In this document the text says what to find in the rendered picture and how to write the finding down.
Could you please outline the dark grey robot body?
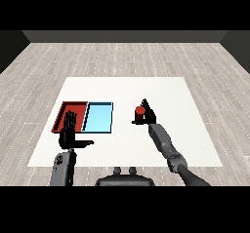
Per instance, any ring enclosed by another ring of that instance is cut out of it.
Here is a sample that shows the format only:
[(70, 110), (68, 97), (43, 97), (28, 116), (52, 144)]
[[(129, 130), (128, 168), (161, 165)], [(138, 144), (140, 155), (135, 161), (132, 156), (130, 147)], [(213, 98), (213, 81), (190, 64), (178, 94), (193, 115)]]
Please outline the dark grey robot body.
[(135, 167), (130, 167), (127, 175), (121, 173), (120, 167), (115, 167), (113, 174), (99, 178), (96, 186), (154, 186), (154, 182), (149, 177), (138, 175)]

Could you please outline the light blue shallow open box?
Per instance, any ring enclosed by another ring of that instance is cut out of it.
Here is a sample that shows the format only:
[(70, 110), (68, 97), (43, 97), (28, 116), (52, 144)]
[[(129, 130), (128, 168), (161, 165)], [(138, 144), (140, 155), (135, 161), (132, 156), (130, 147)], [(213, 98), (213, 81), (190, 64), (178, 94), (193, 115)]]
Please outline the light blue shallow open box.
[(90, 101), (82, 122), (83, 134), (110, 134), (113, 103), (111, 101)]

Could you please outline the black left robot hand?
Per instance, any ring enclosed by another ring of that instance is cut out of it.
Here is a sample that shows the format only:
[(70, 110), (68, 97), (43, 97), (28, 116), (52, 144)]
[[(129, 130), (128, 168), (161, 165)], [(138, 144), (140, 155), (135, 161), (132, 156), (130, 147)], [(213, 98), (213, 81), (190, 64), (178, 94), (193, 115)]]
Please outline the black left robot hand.
[(94, 143), (92, 140), (75, 139), (76, 116), (77, 114), (70, 110), (65, 113), (63, 127), (59, 137), (59, 145), (61, 149), (85, 148)]

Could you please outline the red shallow open box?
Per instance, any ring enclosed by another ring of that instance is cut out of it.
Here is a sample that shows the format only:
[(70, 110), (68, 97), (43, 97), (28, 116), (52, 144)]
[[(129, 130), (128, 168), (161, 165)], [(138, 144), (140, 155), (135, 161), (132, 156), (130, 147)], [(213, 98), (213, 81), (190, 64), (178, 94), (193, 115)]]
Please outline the red shallow open box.
[(87, 101), (64, 101), (58, 112), (54, 126), (51, 130), (54, 134), (59, 134), (63, 128), (64, 116), (70, 111), (76, 115), (75, 132), (80, 134), (83, 128), (85, 113), (87, 110)]

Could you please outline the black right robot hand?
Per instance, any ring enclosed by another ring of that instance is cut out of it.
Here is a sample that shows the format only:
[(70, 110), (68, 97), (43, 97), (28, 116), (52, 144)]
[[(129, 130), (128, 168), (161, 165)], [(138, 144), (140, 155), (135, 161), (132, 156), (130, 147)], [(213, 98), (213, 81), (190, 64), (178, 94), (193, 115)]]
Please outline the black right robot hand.
[(155, 124), (156, 123), (156, 115), (154, 111), (150, 108), (147, 100), (144, 98), (140, 106), (145, 108), (145, 116), (141, 121), (136, 121), (135, 119), (132, 121), (133, 124), (136, 125), (144, 125), (144, 124)]

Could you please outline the small red can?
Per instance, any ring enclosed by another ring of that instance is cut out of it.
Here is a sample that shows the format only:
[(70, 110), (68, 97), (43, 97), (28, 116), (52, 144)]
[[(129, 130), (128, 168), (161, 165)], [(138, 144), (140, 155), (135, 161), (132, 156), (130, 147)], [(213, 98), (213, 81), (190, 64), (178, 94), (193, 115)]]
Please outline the small red can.
[(145, 116), (145, 108), (143, 106), (137, 106), (135, 109), (135, 120), (141, 121)]

